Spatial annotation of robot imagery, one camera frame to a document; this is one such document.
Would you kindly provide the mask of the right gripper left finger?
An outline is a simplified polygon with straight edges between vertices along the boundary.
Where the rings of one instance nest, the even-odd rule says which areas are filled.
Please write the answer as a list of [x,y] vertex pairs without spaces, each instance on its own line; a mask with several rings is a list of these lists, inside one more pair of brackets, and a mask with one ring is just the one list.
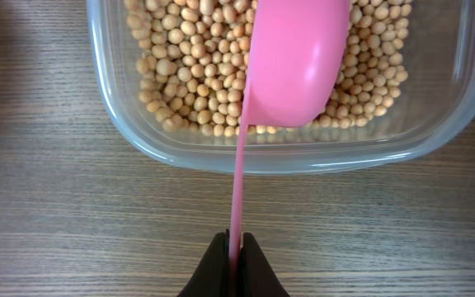
[[192,277],[177,297],[228,297],[228,231],[212,238]]

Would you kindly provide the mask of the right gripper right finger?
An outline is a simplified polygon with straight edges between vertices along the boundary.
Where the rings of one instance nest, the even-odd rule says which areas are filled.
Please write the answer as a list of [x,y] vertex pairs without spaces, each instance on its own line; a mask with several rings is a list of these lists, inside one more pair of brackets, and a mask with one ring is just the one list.
[[240,297],[289,297],[256,238],[243,234],[239,257]]

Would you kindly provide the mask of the pink plastic measuring scoop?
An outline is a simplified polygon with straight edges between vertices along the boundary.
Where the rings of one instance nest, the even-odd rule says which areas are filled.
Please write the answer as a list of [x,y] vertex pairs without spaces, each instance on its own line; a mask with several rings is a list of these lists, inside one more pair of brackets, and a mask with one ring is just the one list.
[[260,0],[249,51],[229,230],[239,261],[244,147],[249,125],[297,127],[314,119],[334,87],[350,24],[348,0]]

